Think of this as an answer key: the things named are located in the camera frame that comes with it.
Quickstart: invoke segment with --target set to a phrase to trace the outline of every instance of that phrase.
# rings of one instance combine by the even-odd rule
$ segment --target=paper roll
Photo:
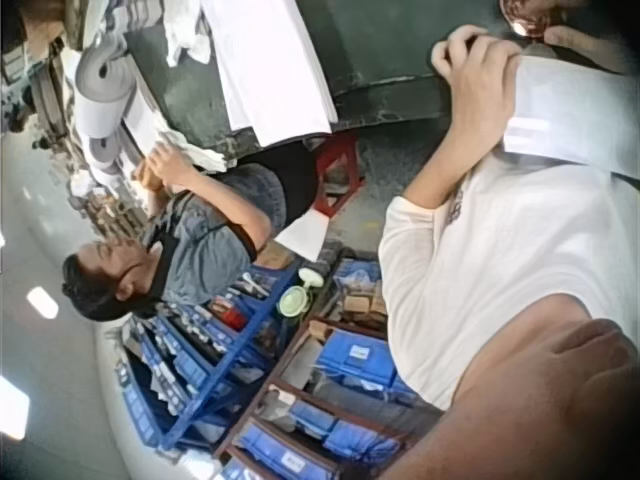
[[[108,188],[118,188],[121,183],[120,175],[113,175],[107,172],[103,172],[102,170],[93,166],[91,167],[91,175],[93,175],[93,178],[95,178],[100,185]]]
[[[122,56],[123,46],[113,35],[82,53],[76,70],[76,128],[91,138],[115,132],[133,92],[134,73]]]
[[[91,156],[102,165],[111,165],[120,155],[120,140],[117,133],[107,138],[92,138],[89,140]]]
[[[120,153],[120,142],[114,134],[105,139],[93,139],[81,134],[82,152],[92,170],[98,169],[110,175],[119,175],[116,163]]]

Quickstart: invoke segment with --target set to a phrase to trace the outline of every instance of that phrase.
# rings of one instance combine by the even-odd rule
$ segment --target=concrete floor
[[[365,184],[332,219],[329,237],[354,250],[377,251],[387,206],[420,171],[446,126],[423,121],[361,130],[358,156]]]

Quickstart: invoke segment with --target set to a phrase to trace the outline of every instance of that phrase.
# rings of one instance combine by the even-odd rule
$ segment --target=red item
[[[314,208],[329,218],[333,218],[347,200],[364,184],[364,178],[360,178],[358,169],[357,139],[355,132],[333,135],[318,147],[315,152],[318,171],[318,196],[316,197]],[[330,196],[326,192],[324,174],[336,162],[343,160],[349,179],[348,190],[342,195]]]
[[[220,318],[220,321],[228,327],[233,328],[236,332],[242,331],[248,322],[247,317],[242,315],[242,313],[235,308],[227,310],[227,312]]]

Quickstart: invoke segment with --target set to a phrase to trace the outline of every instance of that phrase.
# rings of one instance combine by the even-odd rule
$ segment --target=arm
[[[256,250],[262,249],[271,237],[269,217],[224,183],[192,169],[184,187],[218,208],[231,223],[240,225],[251,238]]]
[[[157,192],[149,191],[147,196],[149,216],[155,217],[162,212],[169,203],[169,195],[164,188]]]
[[[159,143],[148,158],[149,166],[165,185],[181,185],[217,208],[230,223],[247,233],[256,250],[271,236],[269,217],[225,184],[200,174],[177,149]]]
[[[150,217],[155,217],[164,210],[169,203],[169,195],[162,185],[162,180],[149,168],[146,158],[140,162],[133,172],[132,179],[138,181],[140,185],[147,190],[147,203]]]
[[[390,316],[412,308],[414,292],[428,273],[436,247],[438,210],[457,183],[500,141],[515,107],[520,48],[464,26],[433,49],[436,70],[451,86],[452,122],[445,139],[387,211],[380,244],[384,296]],[[475,42],[469,48],[468,42]]]

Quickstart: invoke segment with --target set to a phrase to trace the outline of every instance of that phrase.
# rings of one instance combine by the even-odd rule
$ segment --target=white cloth
[[[338,115],[293,0],[202,0],[232,129],[260,146],[331,133]]]
[[[200,0],[164,0],[167,64],[178,65],[182,49],[200,63],[209,63],[211,40],[200,24]]]
[[[198,148],[190,144],[182,133],[172,130],[162,113],[149,105],[139,88],[127,106],[124,122],[143,155],[149,155],[156,142],[168,141],[195,165],[207,171],[225,172],[228,167],[235,166],[233,162],[225,161],[222,154]]]
[[[638,192],[582,165],[490,155],[437,210],[394,199],[380,261],[400,376],[448,409],[478,351],[527,306],[558,293],[640,343],[639,232]]]

